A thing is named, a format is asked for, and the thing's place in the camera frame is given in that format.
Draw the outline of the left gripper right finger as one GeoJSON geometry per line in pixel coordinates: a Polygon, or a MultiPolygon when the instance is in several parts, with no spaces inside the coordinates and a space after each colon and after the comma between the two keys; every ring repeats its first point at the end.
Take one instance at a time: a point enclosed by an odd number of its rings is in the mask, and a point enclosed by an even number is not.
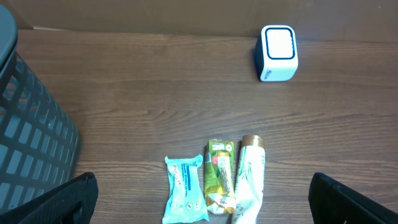
{"type": "Polygon", "coordinates": [[[313,175],[308,201],[314,224],[397,224],[397,214],[321,172],[313,175]]]}

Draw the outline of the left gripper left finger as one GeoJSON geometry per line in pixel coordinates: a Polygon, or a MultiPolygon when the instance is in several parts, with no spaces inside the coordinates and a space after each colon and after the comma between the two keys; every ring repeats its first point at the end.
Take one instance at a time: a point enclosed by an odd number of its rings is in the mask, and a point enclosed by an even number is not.
{"type": "Polygon", "coordinates": [[[94,173],[85,172],[51,191],[1,215],[1,223],[86,224],[98,199],[94,173]]]}

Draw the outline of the white tube gold cap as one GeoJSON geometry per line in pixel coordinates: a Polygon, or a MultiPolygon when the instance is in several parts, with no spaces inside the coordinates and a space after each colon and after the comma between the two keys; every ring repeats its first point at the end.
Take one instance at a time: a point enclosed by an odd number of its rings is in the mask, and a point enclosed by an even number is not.
{"type": "Polygon", "coordinates": [[[264,195],[266,151],[258,135],[245,135],[241,142],[232,224],[256,224],[264,195]]]}

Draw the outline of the teal snack pouch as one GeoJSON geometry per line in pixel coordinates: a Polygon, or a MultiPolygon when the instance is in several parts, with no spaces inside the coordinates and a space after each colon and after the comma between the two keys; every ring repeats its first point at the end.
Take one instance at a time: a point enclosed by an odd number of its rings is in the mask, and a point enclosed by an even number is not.
{"type": "Polygon", "coordinates": [[[198,168],[203,156],[188,159],[165,158],[169,178],[169,199],[162,223],[193,223],[209,220],[208,210],[200,188],[198,168]]]}

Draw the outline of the green drink carton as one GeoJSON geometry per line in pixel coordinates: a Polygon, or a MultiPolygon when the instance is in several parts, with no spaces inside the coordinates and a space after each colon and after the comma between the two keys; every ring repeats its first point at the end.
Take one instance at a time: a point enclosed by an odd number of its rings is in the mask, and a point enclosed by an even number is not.
{"type": "Polygon", "coordinates": [[[206,207],[215,215],[236,211],[234,193],[234,142],[209,140],[205,151],[204,194],[206,207]]]}

